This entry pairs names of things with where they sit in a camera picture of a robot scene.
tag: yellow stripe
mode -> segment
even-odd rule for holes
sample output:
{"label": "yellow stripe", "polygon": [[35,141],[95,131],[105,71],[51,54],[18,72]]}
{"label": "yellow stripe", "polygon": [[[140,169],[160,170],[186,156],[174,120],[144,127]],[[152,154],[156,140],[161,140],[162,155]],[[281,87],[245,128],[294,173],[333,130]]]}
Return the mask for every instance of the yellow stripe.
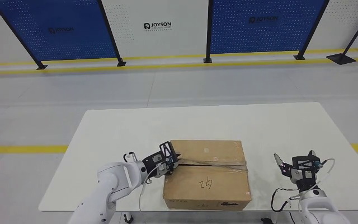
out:
{"label": "yellow stripe", "polygon": [[[307,50],[306,53],[327,53],[327,52],[343,52],[344,49],[326,49],[326,50]],[[287,52],[249,52],[249,53],[232,53],[232,54],[211,54],[212,57],[235,57],[235,56],[255,56],[255,55],[282,55],[297,54],[298,51]],[[358,48],[350,49],[350,52],[358,52]],[[204,58],[205,54],[184,54],[184,55],[162,55],[150,57],[124,57],[123,60],[150,60],[150,59],[171,59],[171,58]],[[117,58],[98,58],[98,59],[77,59],[77,60],[51,60],[43,61],[45,64],[58,63],[88,63],[88,62],[113,62]],[[35,62],[0,62],[0,66],[18,66],[35,64]]]}
{"label": "yellow stripe", "polygon": [[354,150],[358,153],[358,144],[352,144],[352,147],[353,147]]}
{"label": "yellow stripe", "polygon": [[161,69],[161,68],[195,68],[195,67],[220,67],[220,66],[271,66],[283,64],[312,64],[312,63],[333,63],[329,59],[307,59],[307,60],[262,60],[249,62],[217,62],[217,63],[189,63],[189,64],[153,64],[141,66],[124,67],[81,67],[81,68],[47,68],[45,70],[0,70],[0,75],[9,74],[49,74],[49,73],[71,73],[71,72],[97,72],[117,70],[139,70],[139,69]]}
{"label": "yellow stripe", "polygon": [[68,146],[0,146],[0,153],[33,154],[33,153],[65,153]]}

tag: concrete floor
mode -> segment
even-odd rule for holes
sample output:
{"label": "concrete floor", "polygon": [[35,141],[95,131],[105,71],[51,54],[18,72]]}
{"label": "concrete floor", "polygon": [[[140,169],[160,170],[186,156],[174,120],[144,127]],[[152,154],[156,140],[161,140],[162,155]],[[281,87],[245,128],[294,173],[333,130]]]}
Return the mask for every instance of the concrete floor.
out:
{"label": "concrete floor", "polygon": [[[303,101],[320,102],[347,140],[358,143],[357,85],[357,63],[2,76],[0,145],[69,144],[91,109]],[[37,210],[61,159],[58,154],[0,154],[2,223],[67,223],[70,212]],[[347,214],[356,223],[357,213]],[[145,213],[136,223],[260,223],[265,215]],[[112,223],[120,217],[115,214]],[[287,214],[281,223],[291,223]]]}

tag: pegboard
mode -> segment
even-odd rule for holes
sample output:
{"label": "pegboard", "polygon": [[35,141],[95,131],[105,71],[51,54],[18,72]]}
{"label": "pegboard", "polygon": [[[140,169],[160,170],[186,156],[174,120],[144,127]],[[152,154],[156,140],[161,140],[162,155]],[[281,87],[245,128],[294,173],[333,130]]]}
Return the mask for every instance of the pegboard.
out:
{"label": "pegboard", "polygon": [[205,54],[208,0],[102,2],[122,57]]}
{"label": "pegboard", "polygon": [[[308,49],[341,49],[358,30],[358,1],[330,0]],[[352,45],[358,48],[358,41]]]}
{"label": "pegboard", "polygon": [[4,0],[0,10],[37,60],[116,57],[97,0]]}
{"label": "pegboard", "polygon": [[300,50],[324,0],[214,0],[211,53]]}

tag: tabletop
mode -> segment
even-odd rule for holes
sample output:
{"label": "tabletop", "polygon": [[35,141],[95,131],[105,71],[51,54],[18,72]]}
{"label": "tabletop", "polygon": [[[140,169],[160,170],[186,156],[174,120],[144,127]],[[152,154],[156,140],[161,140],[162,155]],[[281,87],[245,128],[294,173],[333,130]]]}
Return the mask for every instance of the tabletop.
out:
{"label": "tabletop", "polygon": [[[245,211],[270,211],[278,187],[295,188],[281,175],[274,153],[291,163],[293,156],[315,150],[321,160],[335,158],[335,168],[319,185],[339,210],[358,210],[358,155],[317,102],[198,106],[87,111],[39,205],[41,211],[74,211],[97,184],[97,169],[123,161],[133,151],[138,160],[172,139],[241,140],[247,160],[252,201]],[[322,178],[328,161],[318,173]],[[141,198],[142,211],[169,210],[163,200],[164,177],[153,179]],[[142,187],[117,202],[117,211],[139,211]],[[275,205],[294,195],[279,192]],[[293,202],[291,210],[297,210]]]}

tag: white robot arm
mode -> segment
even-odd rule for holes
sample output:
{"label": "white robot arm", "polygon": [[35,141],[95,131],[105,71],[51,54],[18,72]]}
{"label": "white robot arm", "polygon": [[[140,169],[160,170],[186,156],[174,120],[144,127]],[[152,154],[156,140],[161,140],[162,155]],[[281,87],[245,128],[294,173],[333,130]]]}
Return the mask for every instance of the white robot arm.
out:
{"label": "white robot arm", "polygon": [[90,197],[77,206],[68,223],[107,224],[116,211],[117,200],[130,194],[148,178],[172,174],[178,166],[178,155],[170,142],[159,147],[159,152],[142,161],[113,162],[101,167],[97,172],[97,187]]}
{"label": "white robot arm", "polygon": [[[302,211],[299,211],[302,223],[350,224],[349,220],[337,209],[325,192],[318,187],[319,182],[316,183],[316,173],[323,167],[327,160],[321,163],[320,158],[315,155],[313,150],[311,150],[307,156],[293,157],[293,165],[284,162],[277,154],[274,154],[274,156],[281,173],[289,177],[291,182],[297,185],[299,194],[291,197],[289,200],[299,200],[299,206],[302,207]],[[288,203],[288,201],[286,201],[280,210],[274,210],[272,201],[271,208],[275,212],[281,212]],[[326,209],[327,211],[317,211],[313,209]],[[269,218],[264,218],[262,221],[264,224],[272,223]]]}

